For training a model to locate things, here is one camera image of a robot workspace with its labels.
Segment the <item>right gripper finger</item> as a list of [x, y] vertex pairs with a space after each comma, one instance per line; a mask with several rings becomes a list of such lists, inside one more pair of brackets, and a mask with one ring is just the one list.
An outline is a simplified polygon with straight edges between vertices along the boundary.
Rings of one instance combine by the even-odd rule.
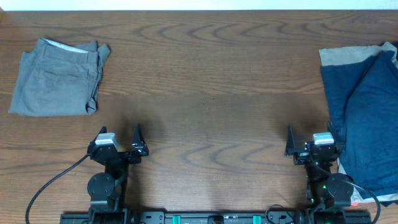
[[328, 132], [331, 133], [333, 139], [334, 139], [334, 140], [337, 140], [337, 139], [338, 139], [338, 134], [337, 134], [336, 130], [334, 129], [334, 127], [333, 127], [331, 121], [328, 121], [328, 122], [326, 123], [326, 126], [327, 126]]
[[295, 153], [294, 134], [291, 125], [288, 127], [287, 142], [285, 146], [285, 155], [291, 156]]

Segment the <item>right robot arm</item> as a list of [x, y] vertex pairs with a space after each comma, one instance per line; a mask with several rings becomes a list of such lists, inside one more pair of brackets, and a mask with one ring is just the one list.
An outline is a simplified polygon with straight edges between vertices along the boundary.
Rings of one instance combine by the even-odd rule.
[[288, 127], [285, 155], [292, 156], [296, 166], [303, 165], [307, 176], [306, 197], [313, 206], [295, 212], [294, 223], [346, 223], [345, 208], [351, 205], [354, 191], [350, 176], [332, 173], [345, 144], [327, 122], [327, 132], [315, 133], [302, 147], [295, 145], [292, 127]]

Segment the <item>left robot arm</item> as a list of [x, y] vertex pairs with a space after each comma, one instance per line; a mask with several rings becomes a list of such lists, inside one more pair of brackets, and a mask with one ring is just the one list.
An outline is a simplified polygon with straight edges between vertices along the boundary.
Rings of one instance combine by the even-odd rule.
[[149, 155], [139, 123], [134, 127], [130, 151], [120, 151], [116, 135], [104, 126], [90, 142], [87, 153], [91, 160], [104, 166], [104, 172], [95, 174], [87, 184], [91, 198], [88, 222], [139, 223], [137, 214], [124, 202], [129, 166], [141, 163], [141, 158]]

